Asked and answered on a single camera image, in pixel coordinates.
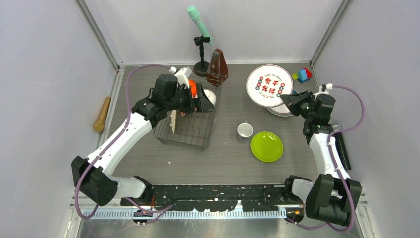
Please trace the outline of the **green rimmed white plate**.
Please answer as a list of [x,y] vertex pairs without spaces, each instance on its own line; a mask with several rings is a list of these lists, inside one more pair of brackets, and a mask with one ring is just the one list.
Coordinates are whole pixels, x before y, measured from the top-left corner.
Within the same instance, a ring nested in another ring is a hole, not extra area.
[[287,106],[282,102],[279,106],[276,107],[266,107],[268,111],[271,113],[281,116],[281,117],[290,117],[293,114],[290,112],[290,110],[287,108]]

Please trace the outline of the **orange bowl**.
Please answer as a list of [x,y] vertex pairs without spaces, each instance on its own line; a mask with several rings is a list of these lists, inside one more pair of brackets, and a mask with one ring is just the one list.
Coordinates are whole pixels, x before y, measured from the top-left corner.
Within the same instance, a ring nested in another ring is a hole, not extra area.
[[193,80],[189,80],[189,87],[192,93],[192,97],[193,98],[197,98],[197,86],[196,86],[196,82]]

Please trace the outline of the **black wire dish rack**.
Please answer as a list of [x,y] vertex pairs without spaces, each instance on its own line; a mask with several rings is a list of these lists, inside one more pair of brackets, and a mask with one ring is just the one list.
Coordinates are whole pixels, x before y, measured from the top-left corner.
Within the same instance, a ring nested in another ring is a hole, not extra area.
[[[197,83],[201,83],[203,89],[212,91],[216,89],[203,80]],[[168,112],[167,117],[160,121],[154,128],[154,137],[164,144],[203,150],[208,147],[210,143],[215,121],[215,112],[216,109],[202,113],[194,111],[187,114],[185,117],[181,117],[180,111],[177,111],[176,131],[175,134],[172,134],[170,127],[170,111]]]

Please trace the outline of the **white printed round plate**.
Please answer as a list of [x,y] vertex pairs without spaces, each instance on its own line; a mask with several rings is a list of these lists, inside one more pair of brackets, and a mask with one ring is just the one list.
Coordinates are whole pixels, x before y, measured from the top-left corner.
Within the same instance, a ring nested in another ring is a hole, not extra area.
[[246,81],[249,98],[257,105],[272,108],[283,105],[281,95],[291,94],[294,81],[284,68],[266,64],[254,69]]

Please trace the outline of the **woven bamboo plate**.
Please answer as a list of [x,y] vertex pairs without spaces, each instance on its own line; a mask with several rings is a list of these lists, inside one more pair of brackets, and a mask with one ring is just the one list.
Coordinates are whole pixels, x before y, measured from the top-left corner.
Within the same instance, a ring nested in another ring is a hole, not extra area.
[[171,111],[170,119],[171,119],[171,122],[170,122],[171,131],[172,131],[172,134],[175,134],[175,131],[176,131],[177,110],[172,110]]

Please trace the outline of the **white bowl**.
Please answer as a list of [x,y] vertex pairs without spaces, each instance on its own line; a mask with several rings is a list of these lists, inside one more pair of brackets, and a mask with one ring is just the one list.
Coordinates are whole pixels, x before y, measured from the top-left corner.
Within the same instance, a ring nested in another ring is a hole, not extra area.
[[207,97],[207,99],[214,105],[216,106],[216,102],[217,102],[217,96],[216,94],[212,91],[212,90],[208,90],[208,89],[204,89],[204,93],[205,96]]

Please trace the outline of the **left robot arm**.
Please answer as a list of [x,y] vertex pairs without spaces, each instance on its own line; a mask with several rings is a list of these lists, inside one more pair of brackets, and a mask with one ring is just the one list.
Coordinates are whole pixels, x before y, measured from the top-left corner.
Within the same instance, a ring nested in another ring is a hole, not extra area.
[[121,178],[112,174],[130,149],[157,124],[168,112],[176,110],[186,114],[211,111],[217,97],[200,83],[192,94],[188,80],[179,81],[172,74],[162,74],[150,94],[128,109],[128,116],[120,128],[107,141],[86,158],[77,156],[71,163],[77,192],[83,193],[99,206],[114,198],[133,198],[140,205],[147,205],[152,198],[148,183],[140,177]]

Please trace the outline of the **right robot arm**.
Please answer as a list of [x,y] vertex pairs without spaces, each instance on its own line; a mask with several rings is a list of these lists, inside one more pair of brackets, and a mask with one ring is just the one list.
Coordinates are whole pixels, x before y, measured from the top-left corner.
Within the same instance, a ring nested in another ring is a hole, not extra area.
[[351,180],[340,160],[330,123],[336,100],[328,94],[311,91],[281,95],[295,116],[304,118],[303,135],[314,154],[319,175],[315,182],[291,175],[285,180],[283,198],[288,203],[301,201],[305,215],[328,225],[350,227],[362,192],[361,184]]

